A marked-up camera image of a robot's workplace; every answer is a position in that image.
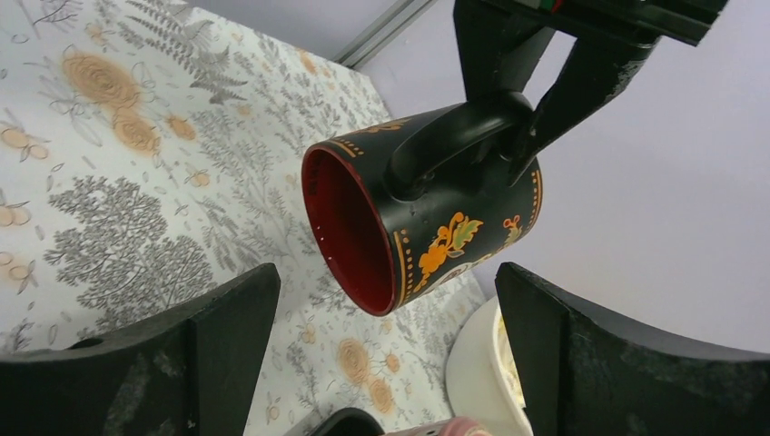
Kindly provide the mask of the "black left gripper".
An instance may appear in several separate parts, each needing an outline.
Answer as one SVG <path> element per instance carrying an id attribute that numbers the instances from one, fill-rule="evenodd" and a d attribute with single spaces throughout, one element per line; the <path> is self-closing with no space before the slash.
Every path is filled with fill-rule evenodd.
<path id="1" fill-rule="evenodd" d="M 469 101 L 523 92 L 555 30 L 578 38 L 558 78 L 518 129 L 508 182 L 537 154 L 623 93 L 665 36 L 697 46 L 726 1 L 457 1 L 453 20 Z"/>

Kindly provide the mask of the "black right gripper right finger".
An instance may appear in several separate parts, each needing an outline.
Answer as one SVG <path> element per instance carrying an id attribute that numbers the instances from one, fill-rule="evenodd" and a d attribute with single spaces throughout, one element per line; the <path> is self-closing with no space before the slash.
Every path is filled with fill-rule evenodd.
<path id="1" fill-rule="evenodd" d="M 515 263 L 495 285 L 537 435 L 766 435 L 769 357 L 667 332 Z"/>

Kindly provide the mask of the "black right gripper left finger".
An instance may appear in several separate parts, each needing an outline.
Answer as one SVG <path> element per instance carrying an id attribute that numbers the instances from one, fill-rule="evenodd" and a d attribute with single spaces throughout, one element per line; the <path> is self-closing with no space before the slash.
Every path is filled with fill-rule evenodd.
<path id="1" fill-rule="evenodd" d="M 241 435 L 281 279 L 262 264 L 63 350 L 1 360 L 4 435 Z"/>

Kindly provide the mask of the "pink patterned mug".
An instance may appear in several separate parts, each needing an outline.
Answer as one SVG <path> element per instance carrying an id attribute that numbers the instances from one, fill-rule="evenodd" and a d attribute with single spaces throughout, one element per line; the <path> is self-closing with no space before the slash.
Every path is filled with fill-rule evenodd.
<path id="1" fill-rule="evenodd" d="M 480 422 L 459 416 L 445 421 L 424 424 L 419 427 L 386 433 L 384 436 L 491 436 L 492 433 Z"/>

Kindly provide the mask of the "black mug with orange flowers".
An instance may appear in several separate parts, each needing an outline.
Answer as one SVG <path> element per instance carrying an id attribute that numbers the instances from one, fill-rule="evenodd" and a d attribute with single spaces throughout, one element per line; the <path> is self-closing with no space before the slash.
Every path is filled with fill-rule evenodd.
<path id="1" fill-rule="evenodd" d="M 543 202 L 531 163 L 508 183 L 505 154 L 532 108 L 523 94 L 391 120 L 312 145 L 301 189 L 332 275 L 383 316 L 523 238 Z"/>

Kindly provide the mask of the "white rectangular tub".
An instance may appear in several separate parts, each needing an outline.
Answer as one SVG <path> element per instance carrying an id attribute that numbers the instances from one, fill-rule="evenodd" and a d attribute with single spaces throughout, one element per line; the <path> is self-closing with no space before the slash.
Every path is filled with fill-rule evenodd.
<path id="1" fill-rule="evenodd" d="M 533 433 L 498 298 L 482 304 L 460 329 L 445 381 L 455 415 L 478 421 L 493 435 Z"/>

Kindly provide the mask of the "black rectangular tray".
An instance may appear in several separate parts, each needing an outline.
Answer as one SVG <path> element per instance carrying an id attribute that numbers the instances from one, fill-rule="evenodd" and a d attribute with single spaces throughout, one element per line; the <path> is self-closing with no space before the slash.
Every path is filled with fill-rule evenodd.
<path id="1" fill-rule="evenodd" d="M 320 423 L 310 436 L 381 436 L 385 431 L 368 412 L 358 408 L 344 408 L 334 412 Z"/>

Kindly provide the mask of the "floral patterned table mat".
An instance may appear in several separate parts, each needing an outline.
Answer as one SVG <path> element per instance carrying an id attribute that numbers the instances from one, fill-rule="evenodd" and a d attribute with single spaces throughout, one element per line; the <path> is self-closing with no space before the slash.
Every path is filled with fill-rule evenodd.
<path id="1" fill-rule="evenodd" d="M 333 412 L 451 417 L 445 362 L 484 298 L 465 272 L 384 318 L 322 260 L 314 143 L 389 121 L 370 79 L 184 1 L 1 4 L 1 354 L 63 349 L 273 263 L 248 435 Z"/>

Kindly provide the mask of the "aluminium frame rail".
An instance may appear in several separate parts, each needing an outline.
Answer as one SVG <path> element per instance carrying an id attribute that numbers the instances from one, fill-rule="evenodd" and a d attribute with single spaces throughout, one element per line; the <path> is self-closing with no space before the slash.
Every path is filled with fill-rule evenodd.
<path id="1" fill-rule="evenodd" d="M 435 3 L 436 0 L 396 1 L 347 44 L 333 61 L 350 69 L 361 68 Z"/>

